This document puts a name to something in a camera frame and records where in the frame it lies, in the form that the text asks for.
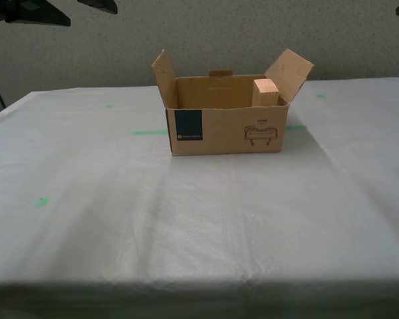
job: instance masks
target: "green tape mark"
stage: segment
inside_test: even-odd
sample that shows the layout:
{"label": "green tape mark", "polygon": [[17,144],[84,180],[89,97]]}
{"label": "green tape mark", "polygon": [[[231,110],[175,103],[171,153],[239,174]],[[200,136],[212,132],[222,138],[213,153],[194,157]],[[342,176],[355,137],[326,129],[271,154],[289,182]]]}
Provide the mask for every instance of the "green tape mark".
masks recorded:
{"label": "green tape mark", "polygon": [[307,125],[288,125],[285,126],[286,131],[303,131],[307,130]]}
{"label": "green tape mark", "polygon": [[49,204],[50,199],[49,198],[40,198],[39,202],[35,205],[35,207],[44,207],[47,204]]}
{"label": "green tape mark", "polygon": [[133,135],[167,135],[167,130],[161,131],[137,131],[133,132]]}

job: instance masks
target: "box flap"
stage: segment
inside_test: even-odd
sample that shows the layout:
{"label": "box flap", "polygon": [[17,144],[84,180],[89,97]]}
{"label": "box flap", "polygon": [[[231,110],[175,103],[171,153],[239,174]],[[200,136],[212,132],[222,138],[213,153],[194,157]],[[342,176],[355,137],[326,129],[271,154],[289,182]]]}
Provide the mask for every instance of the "box flap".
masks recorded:
{"label": "box flap", "polygon": [[166,108],[178,108],[176,72],[167,52],[163,50],[152,64],[161,99]]}
{"label": "box flap", "polygon": [[292,50],[285,50],[265,72],[279,89],[279,94],[290,103],[312,70],[314,65]]}

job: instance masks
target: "table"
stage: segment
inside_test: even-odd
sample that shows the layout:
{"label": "table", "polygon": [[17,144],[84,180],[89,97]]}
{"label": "table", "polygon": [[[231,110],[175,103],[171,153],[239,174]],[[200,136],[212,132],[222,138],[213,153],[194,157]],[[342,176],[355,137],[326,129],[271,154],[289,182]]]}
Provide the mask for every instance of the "table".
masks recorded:
{"label": "table", "polygon": [[158,89],[0,113],[0,318],[399,318],[399,78],[307,81],[280,154],[172,157]]}

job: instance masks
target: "cardboard box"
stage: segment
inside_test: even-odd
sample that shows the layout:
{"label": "cardboard box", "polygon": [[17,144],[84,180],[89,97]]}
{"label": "cardboard box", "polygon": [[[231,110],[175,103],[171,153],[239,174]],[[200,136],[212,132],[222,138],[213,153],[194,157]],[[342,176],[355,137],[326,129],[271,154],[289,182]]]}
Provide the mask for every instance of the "cardboard box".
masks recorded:
{"label": "cardboard box", "polygon": [[[287,49],[265,74],[217,70],[178,78],[163,50],[152,70],[166,108],[173,155],[280,152],[289,103],[312,67]],[[259,78],[270,78],[277,86],[277,106],[251,106],[253,82]]]}

